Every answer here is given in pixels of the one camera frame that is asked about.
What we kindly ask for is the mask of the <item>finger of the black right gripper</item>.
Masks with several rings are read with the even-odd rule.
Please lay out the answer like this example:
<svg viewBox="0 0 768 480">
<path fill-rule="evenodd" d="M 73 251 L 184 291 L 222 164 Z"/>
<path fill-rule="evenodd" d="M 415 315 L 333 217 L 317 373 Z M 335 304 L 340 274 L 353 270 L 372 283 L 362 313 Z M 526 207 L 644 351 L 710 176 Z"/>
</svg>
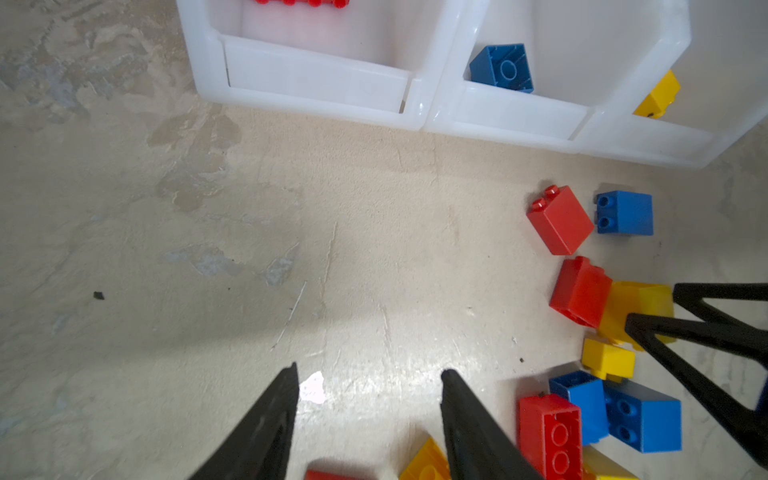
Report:
<svg viewBox="0 0 768 480">
<path fill-rule="evenodd" d="M 696 343 L 767 365 L 767 332 L 722 324 L 632 313 L 626 333 L 673 375 L 762 468 L 767 466 L 767 397 L 749 409 L 670 350 L 660 336 Z"/>
<path fill-rule="evenodd" d="M 715 308 L 707 299 L 767 301 L 766 283 L 677 283 L 673 301 L 705 322 L 747 327 L 737 318 Z"/>
</svg>

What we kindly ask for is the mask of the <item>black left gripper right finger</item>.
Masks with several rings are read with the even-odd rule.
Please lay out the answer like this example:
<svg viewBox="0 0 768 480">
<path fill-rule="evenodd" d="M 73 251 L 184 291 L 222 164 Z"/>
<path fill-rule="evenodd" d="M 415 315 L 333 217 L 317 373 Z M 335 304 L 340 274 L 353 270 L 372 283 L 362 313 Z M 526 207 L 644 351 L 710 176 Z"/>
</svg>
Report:
<svg viewBox="0 0 768 480">
<path fill-rule="evenodd" d="M 538 479 L 471 388 L 454 369 L 441 373 L 440 409 L 453 479 Z"/>
</svg>

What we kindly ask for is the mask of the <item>tall red lego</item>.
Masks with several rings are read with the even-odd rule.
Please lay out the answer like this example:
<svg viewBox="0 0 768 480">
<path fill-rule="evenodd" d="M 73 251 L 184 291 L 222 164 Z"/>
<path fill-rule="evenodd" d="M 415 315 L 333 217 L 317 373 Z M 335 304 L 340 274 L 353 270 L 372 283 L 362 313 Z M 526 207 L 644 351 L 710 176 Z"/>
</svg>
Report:
<svg viewBox="0 0 768 480">
<path fill-rule="evenodd" d="M 547 480 L 583 478 L 581 409 L 555 395 L 518 401 L 517 445 Z"/>
</svg>

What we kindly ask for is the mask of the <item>long red lego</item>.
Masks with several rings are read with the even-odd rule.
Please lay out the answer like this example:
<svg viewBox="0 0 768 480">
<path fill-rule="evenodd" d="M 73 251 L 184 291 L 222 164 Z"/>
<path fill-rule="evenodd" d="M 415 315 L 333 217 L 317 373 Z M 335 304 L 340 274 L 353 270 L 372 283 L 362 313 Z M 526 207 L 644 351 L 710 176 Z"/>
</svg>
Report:
<svg viewBox="0 0 768 480">
<path fill-rule="evenodd" d="M 271 3 L 282 4 L 286 6 L 293 6 L 296 4 L 306 4 L 313 8 L 319 8 L 321 6 L 328 5 L 336 9 L 344 9 L 350 3 L 349 0 L 255 0 L 255 2 L 260 5 L 268 5 Z"/>
</svg>

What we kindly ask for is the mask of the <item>small blue lego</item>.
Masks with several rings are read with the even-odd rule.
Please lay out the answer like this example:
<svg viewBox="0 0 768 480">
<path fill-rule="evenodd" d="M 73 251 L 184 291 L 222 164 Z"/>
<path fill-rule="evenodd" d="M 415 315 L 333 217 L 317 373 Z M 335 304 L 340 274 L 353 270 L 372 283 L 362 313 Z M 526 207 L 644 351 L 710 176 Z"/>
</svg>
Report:
<svg viewBox="0 0 768 480">
<path fill-rule="evenodd" d="M 534 84 L 523 44 L 489 45 L 469 63 L 471 81 L 531 94 Z"/>
</svg>

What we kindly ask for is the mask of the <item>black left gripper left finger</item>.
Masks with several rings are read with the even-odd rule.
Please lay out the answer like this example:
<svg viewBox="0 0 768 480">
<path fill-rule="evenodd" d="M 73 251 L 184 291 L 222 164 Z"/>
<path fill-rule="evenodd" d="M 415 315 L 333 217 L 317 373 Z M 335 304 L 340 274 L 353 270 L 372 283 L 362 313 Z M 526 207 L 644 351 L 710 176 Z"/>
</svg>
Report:
<svg viewBox="0 0 768 480">
<path fill-rule="evenodd" d="M 193 479 L 282 480 L 299 401 L 295 363 L 282 369 Z"/>
</svg>

